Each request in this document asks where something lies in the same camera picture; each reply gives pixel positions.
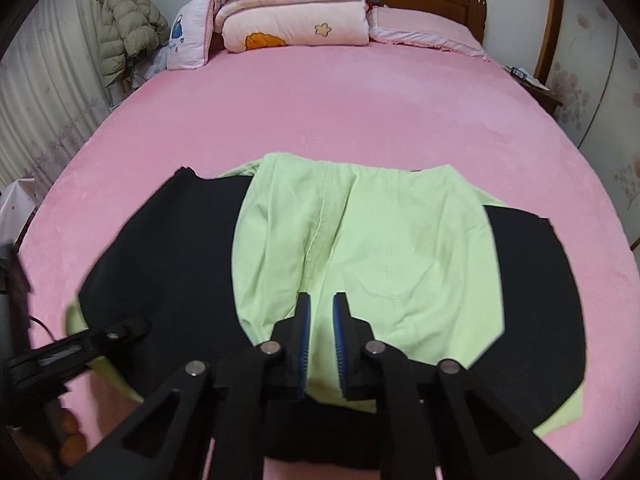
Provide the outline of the right hand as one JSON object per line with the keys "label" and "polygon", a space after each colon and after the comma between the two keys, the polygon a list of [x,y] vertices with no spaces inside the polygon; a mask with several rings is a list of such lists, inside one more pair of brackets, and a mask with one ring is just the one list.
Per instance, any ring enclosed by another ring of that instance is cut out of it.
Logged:
{"label": "right hand", "polygon": [[11,436],[22,456],[39,479],[58,479],[58,467],[75,466],[88,452],[86,436],[77,417],[67,408],[53,409],[54,433],[58,442],[49,448],[23,430],[12,430]]}

